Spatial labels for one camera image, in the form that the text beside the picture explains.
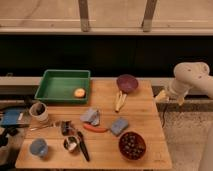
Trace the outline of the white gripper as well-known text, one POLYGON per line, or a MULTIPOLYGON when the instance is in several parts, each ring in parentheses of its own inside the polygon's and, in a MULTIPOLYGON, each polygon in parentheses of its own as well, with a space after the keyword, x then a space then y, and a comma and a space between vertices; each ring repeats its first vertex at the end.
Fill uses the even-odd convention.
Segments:
POLYGON ((177 80, 173 80, 169 83, 167 87, 168 94, 165 90, 161 90, 156 96, 156 102, 166 102, 169 97, 172 99, 177 99, 178 105, 182 106, 184 104, 185 97, 185 87, 182 83, 177 80))

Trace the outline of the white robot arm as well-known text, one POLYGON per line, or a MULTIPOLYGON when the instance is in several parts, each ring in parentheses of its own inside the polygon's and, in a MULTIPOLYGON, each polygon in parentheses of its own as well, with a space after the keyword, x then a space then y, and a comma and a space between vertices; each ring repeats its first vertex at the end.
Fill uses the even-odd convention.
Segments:
MULTIPOLYGON (((182 105, 192 88, 199 89, 213 99, 213 76, 210 75, 210 67, 205 62, 179 63, 174 67, 173 73, 173 80, 158 93, 156 102, 176 99, 178 104, 182 105)), ((213 124, 208 130, 198 171, 213 171, 213 124)))

